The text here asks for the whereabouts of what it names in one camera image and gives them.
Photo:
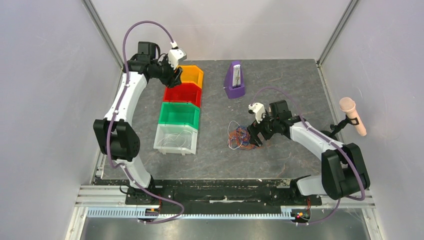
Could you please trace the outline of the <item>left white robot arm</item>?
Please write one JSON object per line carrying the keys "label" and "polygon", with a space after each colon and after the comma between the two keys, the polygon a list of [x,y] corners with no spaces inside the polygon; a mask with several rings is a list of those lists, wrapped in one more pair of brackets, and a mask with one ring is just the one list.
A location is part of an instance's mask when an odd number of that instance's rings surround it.
{"label": "left white robot arm", "polygon": [[152,204],[157,191],[151,187],[152,176],[139,156],[141,142],[132,127],[133,116],[141,93],[150,79],[158,79],[167,88],[181,85],[183,69],[179,63],[186,53],[171,41],[168,53],[161,54],[156,43],[140,41],[137,53],[123,65],[122,83],[107,114],[96,119],[93,130],[100,151],[107,156],[112,168],[120,168],[130,186],[138,188],[137,197],[144,204]]}

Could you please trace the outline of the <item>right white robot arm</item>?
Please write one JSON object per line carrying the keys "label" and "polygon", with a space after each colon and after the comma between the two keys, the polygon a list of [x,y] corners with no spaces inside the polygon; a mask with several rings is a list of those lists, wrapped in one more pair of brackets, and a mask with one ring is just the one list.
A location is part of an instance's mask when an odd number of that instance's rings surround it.
{"label": "right white robot arm", "polygon": [[290,183],[289,199],[302,204],[311,195],[325,195],[333,200],[365,197],[371,185],[362,151],[355,143],[345,144],[334,138],[333,133],[318,131],[300,115],[292,115],[285,100],[273,102],[269,108],[254,102],[248,106],[254,121],[247,127],[249,143],[262,146],[279,134],[287,137],[310,151],[321,162],[321,174],[303,176]]}

